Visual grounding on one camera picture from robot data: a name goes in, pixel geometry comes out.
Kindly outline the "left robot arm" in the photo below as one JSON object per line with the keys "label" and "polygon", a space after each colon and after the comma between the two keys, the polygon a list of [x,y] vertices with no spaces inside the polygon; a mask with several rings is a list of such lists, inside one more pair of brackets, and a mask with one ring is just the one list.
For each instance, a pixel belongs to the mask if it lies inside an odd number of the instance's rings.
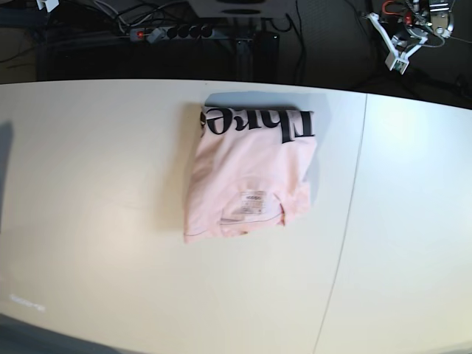
{"label": "left robot arm", "polygon": [[454,30],[452,1],[384,1],[379,13],[365,13],[389,56],[408,60],[422,48],[445,45]]}

